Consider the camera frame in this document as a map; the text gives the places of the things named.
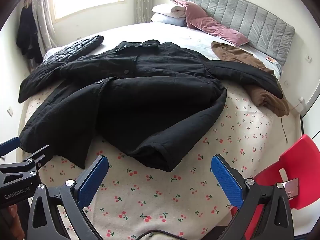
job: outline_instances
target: white wall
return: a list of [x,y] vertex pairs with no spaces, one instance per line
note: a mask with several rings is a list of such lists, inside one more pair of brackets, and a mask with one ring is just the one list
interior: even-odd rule
[[134,0],[88,8],[67,16],[55,24],[57,43],[62,46],[79,37],[134,24]]
[[[169,0],[153,0],[153,5]],[[320,78],[320,28],[301,0],[247,0],[272,12],[292,25],[296,34],[292,40],[287,61],[283,67],[281,83],[288,81],[283,90],[287,100],[296,106],[300,97],[308,102],[319,84]],[[305,60],[306,55],[312,62]]]
[[[18,103],[19,86],[29,74],[27,62],[16,45],[21,3],[14,9],[0,31],[0,142],[18,136],[24,104]],[[13,115],[7,113],[9,106]],[[6,163],[17,161],[16,151],[5,156]]]

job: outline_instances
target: window frame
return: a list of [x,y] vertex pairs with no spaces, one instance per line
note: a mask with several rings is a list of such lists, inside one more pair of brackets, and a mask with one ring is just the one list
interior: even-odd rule
[[82,9],[82,10],[79,10],[79,11],[76,11],[74,13],[70,13],[68,15],[65,15],[61,18],[58,18],[56,19],[55,17],[55,11],[54,11],[54,2],[53,0],[49,0],[49,12],[50,12],[50,16],[51,16],[51,20],[52,20],[52,24],[55,24],[57,22],[60,22],[60,21],[63,21],[69,17],[72,17],[73,15],[76,15],[76,14],[79,14],[79,13],[82,13],[82,12],[85,12],[85,11],[88,11],[88,10],[91,10],[93,8],[98,8],[98,7],[103,7],[103,6],[112,6],[112,5],[116,5],[116,4],[126,4],[127,3],[127,0],[124,0],[124,1],[118,1],[118,2],[113,2],[113,3],[105,3],[105,4],[100,4],[100,5],[95,5],[95,6],[92,6],[92,7],[89,7],[89,8],[85,8],[85,9]]

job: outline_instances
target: curtain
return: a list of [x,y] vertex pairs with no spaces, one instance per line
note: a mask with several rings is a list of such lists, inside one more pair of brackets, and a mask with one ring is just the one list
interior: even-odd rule
[[55,33],[49,11],[49,0],[31,0],[32,14],[38,30],[38,42],[42,56],[49,49],[57,47]]
[[151,22],[152,0],[135,0],[135,23]]

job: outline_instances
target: gray tufted headboard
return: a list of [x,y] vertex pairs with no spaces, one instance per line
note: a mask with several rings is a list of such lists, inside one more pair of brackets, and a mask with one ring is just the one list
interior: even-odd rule
[[245,0],[187,1],[200,5],[209,17],[245,35],[250,46],[284,64],[295,33],[291,25]]

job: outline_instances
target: red plastic chair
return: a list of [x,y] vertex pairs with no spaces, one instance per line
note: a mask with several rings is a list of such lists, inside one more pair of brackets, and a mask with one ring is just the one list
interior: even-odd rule
[[[283,182],[280,169],[284,169],[288,180],[299,178],[299,195],[289,200],[291,209],[304,208],[320,198],[320,152],[312,139],[304,134],[294,145],[286,150],[276,163],[273,163],[254,180],[265,186]],[[263,205],[258,205],[251,223],[245,233],[250,239],[259,221]]]

